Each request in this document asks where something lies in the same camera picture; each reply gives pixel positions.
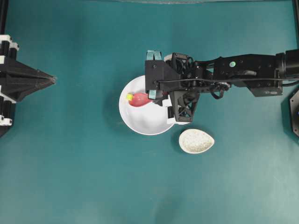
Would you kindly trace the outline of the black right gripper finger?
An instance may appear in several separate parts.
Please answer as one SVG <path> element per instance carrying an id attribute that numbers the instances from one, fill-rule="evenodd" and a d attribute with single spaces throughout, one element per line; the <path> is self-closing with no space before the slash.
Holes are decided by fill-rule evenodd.
<path id="1" fill-rule="evenodd" d="M 199 94 L 192 91 L 172 91 L 169 97 L 171 106 L 167 107 L 167 122 L 170 124 L 192 123 Z"/>
<path id="2" fill-rule="evenodd" d="M 147 51 L 145 61 L 145 90 L 149 99 L 160 99 L 164 92 L 180 89 L 180 75 L 162 60 L 161 52 Z"/>

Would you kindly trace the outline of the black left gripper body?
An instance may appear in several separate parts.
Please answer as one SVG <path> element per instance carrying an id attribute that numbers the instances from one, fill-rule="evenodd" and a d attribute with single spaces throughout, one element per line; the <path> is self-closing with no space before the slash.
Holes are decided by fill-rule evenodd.
<path id="1" fill-rule="evenodd" d="M 13 124 L 12 107 L 19 101 L 15 83 L 11 81 L 19 44 L 10 35 L 0 36 L 0 125 Z"/>

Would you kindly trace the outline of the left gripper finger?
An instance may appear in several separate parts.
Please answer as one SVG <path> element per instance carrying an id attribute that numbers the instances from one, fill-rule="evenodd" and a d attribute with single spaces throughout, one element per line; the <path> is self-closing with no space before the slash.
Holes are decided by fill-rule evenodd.
<path id="1" fill-rule="evenodd" d="M 36 70 L 15 59 L 4 56 L 4 79 L 11 82 L 13 78 L 16 78 L 17 80 L 20 78 L 56 80 L 53 76 L 41 70 Z"/>
<path id="2" fill-rule="evenodd" d="M 22 81 L 21 83 L 7 84 L 4 86 L 4 95 L 16 102 L 21 102 L 26 96 L 55 83 L 54 79 L 33 79 L 28 82 Z"/>

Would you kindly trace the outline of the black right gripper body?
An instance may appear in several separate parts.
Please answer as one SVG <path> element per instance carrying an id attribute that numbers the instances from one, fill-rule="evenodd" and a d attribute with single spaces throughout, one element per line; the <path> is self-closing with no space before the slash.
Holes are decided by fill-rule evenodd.
<path id="1" fill-rule="evenodd" d="M 176 85 L 175 89 L 210 93 L 214 98 L 222 98 L 231 88 L 227 82 L 213 82 L 214 61 L 195 61 L 191 56 L 172 53 L 164 57 L 164 62 L 176 73 L 177 78 L 165 78 L 164 84 Z"/>

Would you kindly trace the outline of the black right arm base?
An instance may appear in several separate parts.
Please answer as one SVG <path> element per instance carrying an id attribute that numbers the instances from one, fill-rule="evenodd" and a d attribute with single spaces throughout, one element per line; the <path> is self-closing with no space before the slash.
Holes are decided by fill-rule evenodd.
<path id="1" fill-rule="evenodd" d="M 285 134 L 299 141 L 299 88 L 295 88 L 281 103 L 282 125 Z"/>

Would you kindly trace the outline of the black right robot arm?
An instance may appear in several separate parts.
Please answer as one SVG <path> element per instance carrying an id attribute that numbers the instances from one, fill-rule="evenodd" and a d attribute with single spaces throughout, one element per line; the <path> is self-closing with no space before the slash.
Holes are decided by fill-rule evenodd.
<path id="1" fill-rule="evenodd" d="M 255 97 L 281 95 L 283 87 L 299 83 L 299 51 L 276 55 L 246 54 L 196 61 L 191 56 L 148 51 L 145 91 L 159 99 L 174 91 L 210 93 L 220 99 L 232 85 L 247 88 Z"/>

